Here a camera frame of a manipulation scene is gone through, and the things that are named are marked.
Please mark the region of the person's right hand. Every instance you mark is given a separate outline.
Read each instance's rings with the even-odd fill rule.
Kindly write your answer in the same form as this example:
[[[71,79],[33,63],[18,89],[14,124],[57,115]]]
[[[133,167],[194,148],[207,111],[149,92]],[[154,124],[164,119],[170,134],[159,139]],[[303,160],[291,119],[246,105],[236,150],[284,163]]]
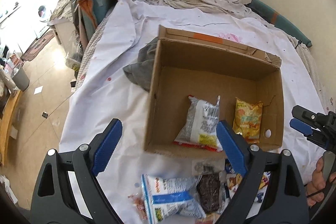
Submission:
[[[311,197],[307,197],[307,204],[309,207],[314,206],[316,203],[319,203],[324,199],[324,193],[322,192],[322,190],[326,186],[326,180],[323,178],[323,164],[323,157],[320,157],[312,174],[311,181],[306,186],[307,196],[310,196],[313,193],[320,191],[320,193],[317,193]]]

